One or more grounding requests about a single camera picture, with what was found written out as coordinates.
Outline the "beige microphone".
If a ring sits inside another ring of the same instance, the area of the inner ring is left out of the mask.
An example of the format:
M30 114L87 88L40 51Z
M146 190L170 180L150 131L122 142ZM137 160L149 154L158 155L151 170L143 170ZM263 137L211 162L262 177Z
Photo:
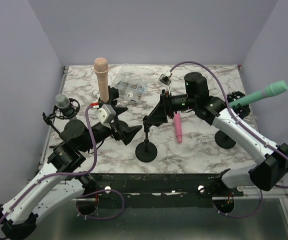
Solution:
M103 57L98 57L94 60L94 72L97 76L100 99L106 103L109 100L108 91L108 62Z

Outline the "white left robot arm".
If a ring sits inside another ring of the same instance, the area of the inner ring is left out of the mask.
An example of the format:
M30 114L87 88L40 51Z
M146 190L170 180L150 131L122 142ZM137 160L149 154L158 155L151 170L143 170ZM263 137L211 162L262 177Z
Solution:
M90 197L95 190L90 172L97 163L97 143L113 136L129 144L140 125L129 127L118 120L125 107L95 106L100 122L70 120L59 133L56 146L37 175L15 197L0 204L0 232L4 239L24 240L52 210L78 197Z

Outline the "black desk mic stand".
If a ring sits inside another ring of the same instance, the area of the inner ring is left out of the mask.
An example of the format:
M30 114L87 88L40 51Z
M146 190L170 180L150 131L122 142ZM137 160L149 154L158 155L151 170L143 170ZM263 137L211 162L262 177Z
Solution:
M101 107L103 104L111 105L111 106L117 106L117 99L119 98L119 91L118 89L114 87L108 86L108 91L109 91L109 100L107 102L103 102L101 99L99 99L99 107ZM108 125L104 125L106 127L110 127L110 124L113 121L116 121L118 119L118 116L115 117Z
M157 157L157 147L149 141L148 133L150 125L146 123L148 116L143 118L143 129L145 132L145 139L139 143L135 149L136 158L143 163L150 163Z

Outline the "black shock mount stand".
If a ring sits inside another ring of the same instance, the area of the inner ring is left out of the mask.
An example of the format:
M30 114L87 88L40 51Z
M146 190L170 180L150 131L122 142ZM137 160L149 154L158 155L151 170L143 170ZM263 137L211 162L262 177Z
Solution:
M234 102L242 97L244 97L245 94L243 94L240 91L234 91L230 94L227 95L227 100L229 103ZM241 104L236 104L232 107L233 111L241 118L244 119L250 114L250 108L249 105L241 105ZM215 134L215 142L217 145L223 149L231 149L236 145L236 142L231 139L227 134L225 134L223 131L219 130Z
M59 119L59 120L69 120L69 121L74 121L77 119L77 114L80 111L80 104L79 102L74 99L74 98L69 98L71 104L73 105L75 114L74 117L72 118L66 118L64 116L61 115L59 109L56 107L56 104L53 107L53 111L52 113L50 113L49 115L46 115L45 113L42 113L42 117L44 122L49 125L57 134L60 134L59 130L54 126L53 124L53 119Z

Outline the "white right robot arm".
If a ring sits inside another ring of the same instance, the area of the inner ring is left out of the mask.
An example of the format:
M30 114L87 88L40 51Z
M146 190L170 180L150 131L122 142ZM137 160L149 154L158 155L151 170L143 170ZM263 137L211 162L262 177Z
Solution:
M262 136L234 114L226 103L209 94L206 78L199 72L185 75L186 93L174 96L163 90L159 103L145 116L143 124L148 132L151 126L160 126L175 112L193 110L195 115L214 126L239 144L254 160L255 164L240 169L226 169L218 175L214 191L225 196L233 188L256 186L269 191L288 172L288 145L276 144Z

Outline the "clear plastic parts box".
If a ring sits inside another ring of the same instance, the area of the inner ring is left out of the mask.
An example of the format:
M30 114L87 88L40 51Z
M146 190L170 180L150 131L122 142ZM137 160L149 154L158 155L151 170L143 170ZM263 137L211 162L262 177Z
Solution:
M153 71L146 67L125 64L112 81L112 87L118 90L120 99L139 103L146 94L152 76Z

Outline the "teal microphone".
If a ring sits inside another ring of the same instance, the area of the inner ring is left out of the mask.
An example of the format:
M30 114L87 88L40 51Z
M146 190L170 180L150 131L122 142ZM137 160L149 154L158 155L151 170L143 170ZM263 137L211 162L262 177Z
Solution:
M248 94L246 96L243 96L242 98L239 98L237 100L234 100L233 102L229 103L230 107L235 107L238 105L246 106L251 103L260 101L265 98L271 98L275 97L277 95L280 95L288 90L288 85L285 81L277 81L274 83L271 83L270 85L266 86L264 89L253 92L251 94Z

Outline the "black right shock mount stand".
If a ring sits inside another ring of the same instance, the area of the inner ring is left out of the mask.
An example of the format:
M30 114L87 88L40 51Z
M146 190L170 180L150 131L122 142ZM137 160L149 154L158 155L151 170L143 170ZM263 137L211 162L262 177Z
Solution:
M227 95L227 100L229 103L234 102L242 97L244 97L245 94L243 94L240 91L234 91L230 94ZM241 105L241 104L236 104L232 107L233 111L241 118L244 119L250 114L250 108L249 105ZM231 139L227 134L225 134L223 131L219 130L215 134L215 142L217 145L223 149L231 149L236 145L236 142Z

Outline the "small white cylinder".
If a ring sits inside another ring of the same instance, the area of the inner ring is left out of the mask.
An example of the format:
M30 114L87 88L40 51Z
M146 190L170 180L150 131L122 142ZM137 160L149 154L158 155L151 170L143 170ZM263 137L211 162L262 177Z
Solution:
M92 95L93 95L93 97L95 97L95 98L99 98L99 97L100 97L100 93L99 93L99 91L98 91L97 89L94 89L94 90L92 91Z

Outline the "silver condenser microphone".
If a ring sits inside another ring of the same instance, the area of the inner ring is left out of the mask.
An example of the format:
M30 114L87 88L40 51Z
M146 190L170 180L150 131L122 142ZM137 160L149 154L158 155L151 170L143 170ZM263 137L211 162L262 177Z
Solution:
M59 109L62 116L68 119L74 117L75 111L68 97L66 97L64 94L58 94L56 95L55 99L56 107Z

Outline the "pink microphone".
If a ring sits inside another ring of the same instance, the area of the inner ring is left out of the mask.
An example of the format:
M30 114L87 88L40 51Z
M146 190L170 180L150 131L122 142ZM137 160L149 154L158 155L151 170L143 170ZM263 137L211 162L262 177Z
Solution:
M178 112L174 114L173 121L174 121L175 135L177 138L177 142L181 144L182 143L182 127L181 127L180 114Z

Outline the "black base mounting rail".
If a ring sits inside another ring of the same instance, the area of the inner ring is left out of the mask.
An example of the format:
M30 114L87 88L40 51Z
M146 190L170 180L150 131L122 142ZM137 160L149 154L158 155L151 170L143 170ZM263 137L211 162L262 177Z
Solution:
M211 208L213 201L233 210L233 201L244 196L241 189L228 189L217 173L92 173L82 194L97 191L76 201L83 214L97 209Z

